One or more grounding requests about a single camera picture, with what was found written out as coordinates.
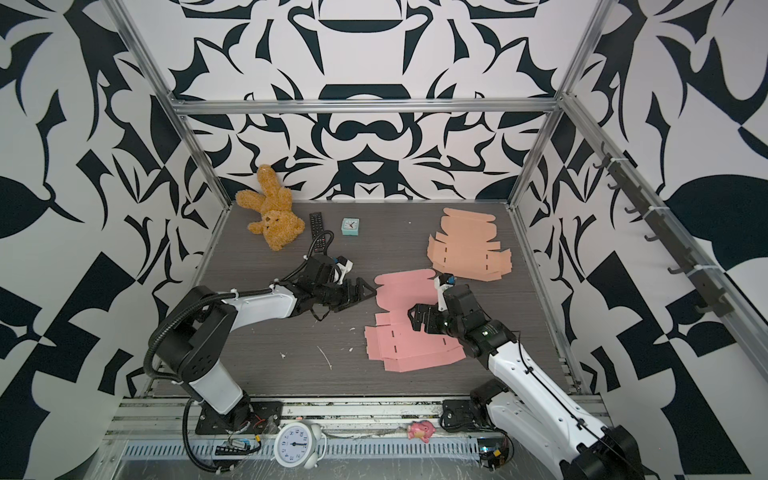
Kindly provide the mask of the pink cardboard box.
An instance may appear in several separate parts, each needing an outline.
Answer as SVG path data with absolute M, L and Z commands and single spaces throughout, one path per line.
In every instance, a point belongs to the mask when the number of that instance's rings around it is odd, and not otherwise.
M 364 331 L 367 354 L 390 372 L 410 372 L 459 362 L 465 353 L 459 342 L 446 335 L 415 331 L 408 310 L 417 304 L 437 302 L 436 273 L 431 269 L 387 273 L 374 279 L 376 302 L 383 310 L 375 324 Z

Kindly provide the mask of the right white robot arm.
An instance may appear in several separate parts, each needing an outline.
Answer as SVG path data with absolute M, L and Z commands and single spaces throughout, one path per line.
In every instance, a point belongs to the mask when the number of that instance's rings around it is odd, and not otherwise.
M 516 440 L 557 479 L 642 479 L 639 446 L 622 426 L 581 407 L 531 358 L 521 336 L 491 318 L 466 284 L 408 311 L 415 331 L 456 339 L 493 376 L 475 389 L 475 417 Z

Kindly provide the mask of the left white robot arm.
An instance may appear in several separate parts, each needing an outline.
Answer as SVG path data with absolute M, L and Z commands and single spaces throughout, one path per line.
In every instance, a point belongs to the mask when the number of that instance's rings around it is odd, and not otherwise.
M 287 276 L 250 291 L 190 290 L 148 339 L 145 374 L 173 382 L 218 415 L 246 409 L 246 393 L 220 360 L 230 334 L 240 328 L 306 312 L 337 313 L 376 296 L 376 288 L 350 276 L 353 262 L 343 256 L 310 255 Z

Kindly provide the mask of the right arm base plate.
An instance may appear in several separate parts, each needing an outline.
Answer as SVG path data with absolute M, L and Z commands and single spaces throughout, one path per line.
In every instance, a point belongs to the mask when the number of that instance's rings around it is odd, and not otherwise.
M 502 403 L 498 401 L 482 402 L 475 398 L 444 400 L 439 418 L 440 427 L 449 433 L 506 433 L 506 430 L 492 422 L 491 406 L 502 406 Z

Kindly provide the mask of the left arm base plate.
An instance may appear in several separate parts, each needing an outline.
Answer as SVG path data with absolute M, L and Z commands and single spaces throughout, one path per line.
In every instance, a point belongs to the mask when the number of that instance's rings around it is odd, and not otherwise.
M 274 434 L 279 430 L 283 410 L 280 401 L 241 400 L 227 414 L 218 413 L 207 403 L 202 404 L 195 433 L 197 435 Z

